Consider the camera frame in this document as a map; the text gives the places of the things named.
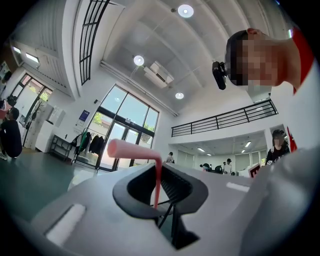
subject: headset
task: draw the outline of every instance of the headset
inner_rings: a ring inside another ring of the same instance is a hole
[[[214,63],[212,63],[212,74],[214,76],[216,83],[218,84],[219,89],[220,90],[226,89],[227,72],[225,68],[225,63],[218,62],[218,61],[215,61]]]

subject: balcony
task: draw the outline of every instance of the balcony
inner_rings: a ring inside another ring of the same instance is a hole
[[[174,126],[171,128],[171,137],[220,130],[227,127],[254,122],[277,114],[278,111],[276,110],[273,102],[271,99],[267,99],[233,111]]]

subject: red clothing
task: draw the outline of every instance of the red clothing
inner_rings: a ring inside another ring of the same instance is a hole
[[[305,39],[304,35],[302,34],[302,32],[299,29],[293,28],[292,40],[294,41],[294,43],[297,46],[299,53],[300,53],[300,63],[301,63],[300,84],[302,84],[311,69],[311,66],[314,62],[315,57],[312,53],[312,50],[311,50],[307,40]],[[297,92],[297,90],[295,88],[293,88],[293,95],[295,95],[296,92]],[[289,128],[287,127],[286,129],[288,131],[288,136],[289,136],[289,140],[290,140],[290,151],[294,152],[298,149],[296,142],[295,142],[293,136],[291,135]]]

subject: black cap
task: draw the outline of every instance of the black cap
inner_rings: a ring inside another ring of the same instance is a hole
[[[242,65],[241,63],[237,63],[237,50],[239,50],[239,47],[241,47],[242,50],[242,40],[246,40],[247,38],[247,31],[241,30],[234,33],[226,43],[224,67],[230,81],[236,86],[248,85],[248,77],[241,73],[237,73],[237,70],[239,70]]]

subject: ceiling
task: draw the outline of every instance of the ceiling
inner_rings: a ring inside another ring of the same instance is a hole
[[[273,0],[132,0],[126,4],[108,39],[103,60],[175,111],[181,110],[196,91],[213,86],[212,62],[224,61],[226,42],[249,27],[276,39],[288,38],[287,23]],[[181,4],[193,7],[190,18],[181,17]],[[173,81],[159,88],[134,64],[141,55],[144,65],[160,63]],[[248,90],[256,100],[265,99],[270,87]],[[175,94],[184,93],[177,100]]]
[[[245,147],[247,142],[251,142],[248,147]],[[228,137],[222,139],[182,143],[179,144],[181,149],[188,149],[188,152],[192,152],[195,155],[232,155],[244,153],[256,152],[267,149],[267,142],[265,133],[263,131],[244,134],[235,137]]]

